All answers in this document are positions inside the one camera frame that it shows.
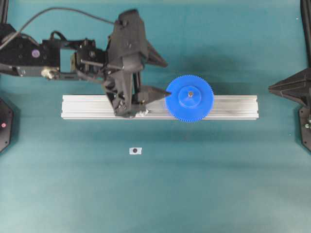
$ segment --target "bolt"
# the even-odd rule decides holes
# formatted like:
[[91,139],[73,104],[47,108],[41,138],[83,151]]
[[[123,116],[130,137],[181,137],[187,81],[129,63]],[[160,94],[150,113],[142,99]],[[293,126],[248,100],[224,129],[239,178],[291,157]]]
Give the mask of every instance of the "bolt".
[[95,53],[94,51],[90,51],[90,52],[89,52],[89,56],[93,58],[93,57],[96,56],[96,53]]
[[31,55],[34,58],[38,58],[40,56],[40,51],[39,50],[32,50]]

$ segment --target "metal frame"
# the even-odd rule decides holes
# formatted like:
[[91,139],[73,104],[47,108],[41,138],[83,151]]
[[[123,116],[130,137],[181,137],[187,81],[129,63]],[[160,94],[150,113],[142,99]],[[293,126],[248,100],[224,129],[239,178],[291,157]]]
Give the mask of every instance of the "metal frame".
[[[148,113],[137,114],[133,119],[175,119],[166,109],[165,100],[147,104]],[[259,118],[256,95],[215,96],[214,106],[208,119],[243,119]],[[125,119],[114,116],[113,109],[106,95],[63,95],[63,119]]]

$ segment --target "black mount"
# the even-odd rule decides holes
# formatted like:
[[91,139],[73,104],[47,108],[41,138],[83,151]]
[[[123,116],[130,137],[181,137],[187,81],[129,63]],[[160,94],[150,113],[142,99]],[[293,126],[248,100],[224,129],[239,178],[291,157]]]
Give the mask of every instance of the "black mount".
[[[311,67],[311,0],[301,0],[309,67]],[[302,144],[311,151],[311,68],[298,72],[269,87],[269,92],[302,104],[299,122]]]
[[10,144],[12,123],[13,111],[0,99],[0,152]]
[[[8,4],[8,0],[0,0],[1,25],[6,23]],[[11,142],[12,124],[13,111],[2,99],[0,99],[0,152]]]

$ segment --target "bracket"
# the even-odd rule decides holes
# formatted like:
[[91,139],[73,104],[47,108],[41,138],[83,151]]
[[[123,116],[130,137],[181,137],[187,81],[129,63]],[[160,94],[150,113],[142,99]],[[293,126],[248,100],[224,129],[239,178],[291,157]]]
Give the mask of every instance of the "bracket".
[[12,109],[0,99],[0,152],[10,144],[12,122]]

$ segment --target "teal background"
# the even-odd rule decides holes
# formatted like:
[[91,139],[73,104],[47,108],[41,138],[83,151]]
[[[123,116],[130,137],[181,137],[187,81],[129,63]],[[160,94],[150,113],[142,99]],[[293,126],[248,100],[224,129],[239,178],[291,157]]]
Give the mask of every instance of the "teal background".
[[[16,29],[50,6],[110,20],[137,8],[169,63],[146,67],[145,84],[166,88],[196,74],[218,95],[258,95],[260,119],[62,120],[63,94],[101,94],[101,87],[1,75],[16,118],[0,155],[0,232],[310,232],[311,157],[300,142],[299,107],[267,91],[307,67],[300,1],[10,2]],[[112,26],[54,11],[25,32],[40,42],[53,30],[104,49]],[[66,70],[69,53],[62,59]],[[143,155],[129,155],[130,147]]]

